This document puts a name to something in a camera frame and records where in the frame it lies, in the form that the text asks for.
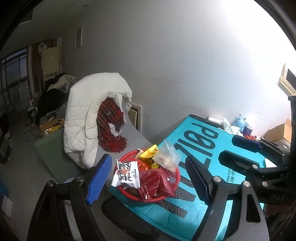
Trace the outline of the white snack packet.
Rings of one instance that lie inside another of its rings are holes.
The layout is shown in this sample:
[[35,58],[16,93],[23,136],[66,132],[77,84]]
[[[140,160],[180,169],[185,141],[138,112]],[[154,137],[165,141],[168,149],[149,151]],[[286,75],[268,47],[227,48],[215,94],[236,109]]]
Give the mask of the white snack packet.
[[111,182],[113,187],[128,185],[129,187],[140,188],[140,177],[137,161],[120,162],[116,161],[117,169]]

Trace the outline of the red plastic mesh basket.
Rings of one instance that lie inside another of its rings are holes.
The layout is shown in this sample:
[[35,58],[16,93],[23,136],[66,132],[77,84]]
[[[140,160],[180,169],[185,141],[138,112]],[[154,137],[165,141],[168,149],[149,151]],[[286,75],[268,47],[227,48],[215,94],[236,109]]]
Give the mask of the red plastic mesh basket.
[[176,197],[181,176],[178,168],[174,171],[162,167],[152,158],[157,153],[156,145],[149,149],[137,149],[116,160],[111,185],[126,198],[154,203],[167,197]]

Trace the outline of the clear zip bag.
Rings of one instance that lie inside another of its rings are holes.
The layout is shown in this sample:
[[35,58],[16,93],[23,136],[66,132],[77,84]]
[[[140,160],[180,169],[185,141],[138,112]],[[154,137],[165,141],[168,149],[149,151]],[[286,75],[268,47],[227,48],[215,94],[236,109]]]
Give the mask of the clear zip bag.
[[164,140],[152,159],[165,169],[175,173],[181,161],[181,156],[169,141]]

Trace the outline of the dark red foil packet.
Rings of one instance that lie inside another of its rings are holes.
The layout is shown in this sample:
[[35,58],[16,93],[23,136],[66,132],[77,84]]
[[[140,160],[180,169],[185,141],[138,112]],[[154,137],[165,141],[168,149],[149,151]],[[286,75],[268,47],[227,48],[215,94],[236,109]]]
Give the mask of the dark red foil packet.
[[140,171],[138,192],[144,202],[157,197],[175,197],[169,175],[163,168]]

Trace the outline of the yellow black snack packet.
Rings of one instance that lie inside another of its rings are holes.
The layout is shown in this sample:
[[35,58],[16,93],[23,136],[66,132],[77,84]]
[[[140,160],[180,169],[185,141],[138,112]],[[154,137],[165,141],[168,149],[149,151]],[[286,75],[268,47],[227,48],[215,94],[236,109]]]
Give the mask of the yellow black snack packet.
[[153,160],[153,157],[157,154],[158,150],[158,146],[154,144],[150,148],[146,149],[142,154],[140,154],[139,159],[146,162],[150,169],[158,169],[159,164]]

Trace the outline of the red candy wrapper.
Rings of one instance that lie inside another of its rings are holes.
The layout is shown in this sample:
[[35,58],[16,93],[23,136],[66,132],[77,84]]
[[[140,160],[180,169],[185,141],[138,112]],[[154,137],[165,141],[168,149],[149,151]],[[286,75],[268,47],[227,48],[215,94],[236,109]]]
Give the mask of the red candy wrapper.
[[257,136],[248,136],[248,135],[244,135],[245,138],[250,139],[250,140],[255,140],[257,138]]

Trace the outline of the navy jar white lid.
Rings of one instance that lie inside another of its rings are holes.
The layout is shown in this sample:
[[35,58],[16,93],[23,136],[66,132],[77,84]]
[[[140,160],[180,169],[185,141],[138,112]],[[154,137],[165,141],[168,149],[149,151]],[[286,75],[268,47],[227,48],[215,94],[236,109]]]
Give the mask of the navy jar white lid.
[[244,136],[251,136],[251,133],[252,133],[252,129],[248,126],[245,126],[243,131],[242,131],[242,134]]

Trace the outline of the crumpled white tissue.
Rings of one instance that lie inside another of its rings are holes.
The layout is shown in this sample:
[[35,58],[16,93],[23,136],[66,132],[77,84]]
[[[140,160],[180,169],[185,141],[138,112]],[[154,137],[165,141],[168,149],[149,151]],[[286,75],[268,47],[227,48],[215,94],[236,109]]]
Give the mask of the crumpled white tissue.
[[226,118],[223,119],[223,129],[232,135],[238,135],[240,133],[240,127],[230,125]]

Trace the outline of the light blue deer humidifier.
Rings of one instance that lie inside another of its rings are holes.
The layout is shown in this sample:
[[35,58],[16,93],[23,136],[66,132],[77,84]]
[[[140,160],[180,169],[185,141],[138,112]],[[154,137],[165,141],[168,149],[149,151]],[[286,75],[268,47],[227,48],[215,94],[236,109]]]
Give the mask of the light blue deer humidifier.
[[235,118],[232,125],[238,127],[240,132],[243,132],[246,125],[246,118],[242,116],[242,114],[239,114],[239,116]]

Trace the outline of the cardboard box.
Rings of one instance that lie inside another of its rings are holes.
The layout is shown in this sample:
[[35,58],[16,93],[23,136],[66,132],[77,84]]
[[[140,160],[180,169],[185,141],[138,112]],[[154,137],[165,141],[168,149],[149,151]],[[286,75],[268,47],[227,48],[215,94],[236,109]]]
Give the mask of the cardboard box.
[[282,123],[281,125],[278,125],[272,129],[269,129],[265,133],[264,138],[274,143],[279,141],[285,141],[288,144],[290,144],[292,139],[291,120],[287,118],[285,123]]

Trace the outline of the teal mat with black letters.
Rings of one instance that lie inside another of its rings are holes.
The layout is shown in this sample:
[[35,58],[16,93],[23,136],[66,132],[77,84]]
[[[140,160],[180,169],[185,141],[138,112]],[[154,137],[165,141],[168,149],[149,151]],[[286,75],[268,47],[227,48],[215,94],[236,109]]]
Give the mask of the teal mat with black letters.
[[111,220],[137,240],[269,240],[262,201],[243,174],[220,164],[223,151],[253,159],[263,157],[235,147],[232,136],[190,115],[167,137],[180,154],[170,180],[175,196],[157,202],[134,201],[110,187],[115,200]]

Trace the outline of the white quilted jacket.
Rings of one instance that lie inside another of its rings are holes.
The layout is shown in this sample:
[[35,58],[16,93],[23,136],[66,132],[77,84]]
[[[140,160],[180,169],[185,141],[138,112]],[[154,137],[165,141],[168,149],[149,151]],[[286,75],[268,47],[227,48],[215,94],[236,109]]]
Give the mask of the white quilted jacket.
[[98,149],[97,113],[105,99],[132,107],[132,90],[119,73],[94,73],[76,82],[69,92],[64,120],[64,151],[82,169],[94,166]]

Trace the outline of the grey chair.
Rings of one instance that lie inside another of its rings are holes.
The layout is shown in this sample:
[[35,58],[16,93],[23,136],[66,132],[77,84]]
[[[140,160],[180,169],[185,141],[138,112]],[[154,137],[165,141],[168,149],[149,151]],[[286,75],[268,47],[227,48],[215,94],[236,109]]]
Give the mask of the grey chair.
[[[108,98],[99,108],[97,115],[98,148],[94,164],[97,165],[104,154],[112,157],[112,167],[123,155],[147,149],[152,144],[134,127],[126,105],[122,110]],[[39,157],[58,183],[69,181],[86,173],[64,151],[64,130],[61,128],[35,143]]]

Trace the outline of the wall access panel frame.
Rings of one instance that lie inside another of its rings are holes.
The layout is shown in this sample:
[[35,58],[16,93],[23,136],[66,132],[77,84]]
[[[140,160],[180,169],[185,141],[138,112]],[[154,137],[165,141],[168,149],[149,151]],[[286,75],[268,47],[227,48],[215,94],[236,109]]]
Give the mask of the wall access panel frame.
[[141,133],[142,132],[142,106],[133,104],[128,111],[128,116],[132,125]]

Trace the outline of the window with dark frame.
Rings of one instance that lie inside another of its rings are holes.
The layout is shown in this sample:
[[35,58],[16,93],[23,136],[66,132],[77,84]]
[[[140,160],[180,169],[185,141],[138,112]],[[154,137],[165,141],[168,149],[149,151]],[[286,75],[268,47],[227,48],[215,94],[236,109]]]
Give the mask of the window with dark frame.
[[27,48],[1,59],[1,107],[22,111],[31,97],[28,77]]

